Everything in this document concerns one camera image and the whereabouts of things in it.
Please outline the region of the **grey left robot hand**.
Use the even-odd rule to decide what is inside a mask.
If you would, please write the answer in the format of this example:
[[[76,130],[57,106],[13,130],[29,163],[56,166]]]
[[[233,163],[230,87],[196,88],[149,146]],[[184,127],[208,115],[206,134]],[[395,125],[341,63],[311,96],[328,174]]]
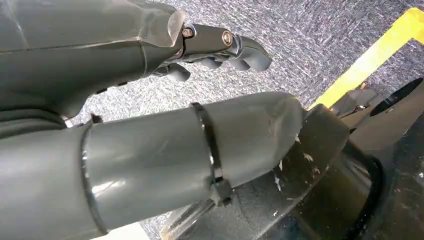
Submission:
[[[0,237],[87,240],[209,198],[269,172],[300,132],[285,92],[67,127],[88,97],[151,75],[184,81],[182,62],[266,70],[267,52],[192,24],[150,0],[0,3]]]

